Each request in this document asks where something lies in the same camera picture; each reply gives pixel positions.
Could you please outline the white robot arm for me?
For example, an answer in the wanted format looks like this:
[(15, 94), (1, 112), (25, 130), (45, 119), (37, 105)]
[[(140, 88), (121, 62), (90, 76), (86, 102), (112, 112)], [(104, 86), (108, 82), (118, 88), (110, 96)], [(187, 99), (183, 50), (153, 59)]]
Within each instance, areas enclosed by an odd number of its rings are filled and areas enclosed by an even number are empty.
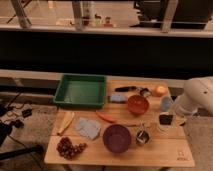
[(192, 78), (183, 86), (184, 92), (176, 98), (172, 106), (172, 124), (180, 126), (192, 116), (199, 107), (213, 114), (213, 76)]

